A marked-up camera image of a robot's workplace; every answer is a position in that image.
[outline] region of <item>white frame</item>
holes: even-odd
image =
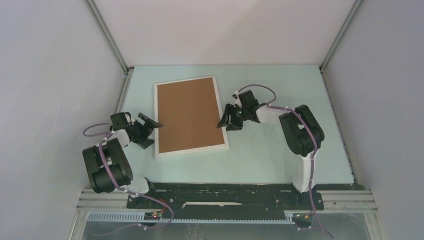
[[[217,81],[215,79],[215,76],[203,76],[203,77],[190,78],[190,79],[184,79],[184,80],[156,83],[154,85],[154,120],[159,123],[159,116],[158,116],[159,114],[158,86],[159,85],[172,84],[172,83],[185,82],[185,81],[193,81],[193,80],[199,80],[199,79],[208,79],[208,78],[212,78],[212,81],[213,81],[213,88],[215,90],[215,98],[216,98],[216,103],[218,105],[219,118],[221,118],[221,116],[223,115],[223,110],[221,108],[220,95],[218,93]],[[183,154],[202,153],[206,151],[228,150],[230,148],[230,145],[228,143],[227,131],[225,127],[222,127],[221,129],[222,129],[222,135],[224,137],[224,144],[159,153],[159,129],[155,128],[154,129],[154,157],[158,159],[158,158],[171,157],[171,156],[177,156],[177,155],[183,155]]]

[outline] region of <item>light blue tabletop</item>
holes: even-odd
[[[190,65],[136,66],[123,111],[154,118],[154,84],[215,76],[222,109],[234,103],[232,95],[248,84],[262,84],[277,94],[275,106],[308,105],[321,125],[325,140],[316,158],[317,184],[351,184],[349,167],[331,105],[316,65]],[[253,87],[260,103],[273,96]],[[288,148],[280,125],[244,122],[228,132],[229,150],[155,159],[148,149],[130,143],[124,149],[135,175],[165,183],[291,183],[300,158]]]

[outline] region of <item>white wall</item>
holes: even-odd
[[[96,0],[129,66],[319,65],[355,0]]]
[[[424,236],[424,1],[366,0],[326,70],[391,240]]]
[[[122,77],[83,0],[1,1],[0,239],[65,239]]]

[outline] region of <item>gray wall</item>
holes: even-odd
[[[65,239],[122,77],[83,0],[1,1],[0,239]]]
[[[389,239],[423,239],[424,1],[366,0],[325,71]]]

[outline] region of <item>brown board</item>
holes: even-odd
[[[222,116],[215,77],[158,83],[155,90],[155,130],[158,158],[228,149],[227,132],[217,128]]]

